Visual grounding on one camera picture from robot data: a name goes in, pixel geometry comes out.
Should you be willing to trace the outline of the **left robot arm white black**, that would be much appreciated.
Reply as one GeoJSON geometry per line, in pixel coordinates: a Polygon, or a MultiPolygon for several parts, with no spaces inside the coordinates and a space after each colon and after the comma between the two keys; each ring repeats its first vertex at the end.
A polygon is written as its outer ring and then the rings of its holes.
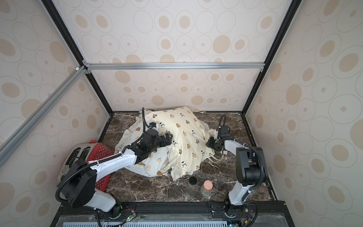
{"type": "Polygon", "coordinates": [[[77,160],[59,183],[55,198],[73,208],[91,207],[110,212],[116,209],[117,201],[110,194],[97,190],[96,183],[113,172],[140,163],[158,148],[172,143],[172,134],[159,135],[157,130],[148,129],[140,139],[112,156],[91,162],[77,160]]]}

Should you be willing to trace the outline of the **white bear print pillow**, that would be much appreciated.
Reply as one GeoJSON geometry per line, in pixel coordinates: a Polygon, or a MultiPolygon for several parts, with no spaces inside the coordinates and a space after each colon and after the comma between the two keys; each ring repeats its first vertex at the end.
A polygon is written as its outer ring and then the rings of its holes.
{"type": "MultiPolygon", "coordinates": [[[[132,143],[138,146],[138,148],[144,147],[142,143],[145,142],[147,138],[146,132],[149,130],[148,123],[144,126],[144,120],[145,116],[143,114],[136,117],[136,122],[125,130],[121,140],[115,146],[116,152],[121,151],[132,143]]],[[[134,165],[127,166],[126,169],[146,177],[162,176],[168,172],[168,152],[170,148],[171,145],[152,148],[151,152],[146,153],[145,159],[134,165]]]]}

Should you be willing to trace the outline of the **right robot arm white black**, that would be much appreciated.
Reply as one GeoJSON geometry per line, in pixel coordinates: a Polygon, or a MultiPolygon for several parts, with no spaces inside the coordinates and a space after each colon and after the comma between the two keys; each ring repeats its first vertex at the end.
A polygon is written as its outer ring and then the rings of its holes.
{"type": "Polygon", "coordinates": [[[230,128],[226,126],[224,114],[219,119],[214,136],[209,138],[207,147],[217,152],[227,151],[235,155],[237,182],[225,199],[225,208],[246,204],[251,192],[259,188],[268,176],[262,148],[253,147],[233,138],[230,135],[230,128]]]}

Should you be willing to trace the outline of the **cream animal print pillow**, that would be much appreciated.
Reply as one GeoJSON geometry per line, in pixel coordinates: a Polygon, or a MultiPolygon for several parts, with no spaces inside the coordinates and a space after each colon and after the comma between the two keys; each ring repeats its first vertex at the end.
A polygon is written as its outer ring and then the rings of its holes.
{"type": "Polygon", "coordinates": [[[177,179],[200,169],[201,163],[214,156],[206,146],[212,132],[208,125],[197,119],[188,107],[154,111],[145,116],[147,123],[156,123],[161,135],[169,131],[173,138],[168,152],[168,173],[177,179]]]}

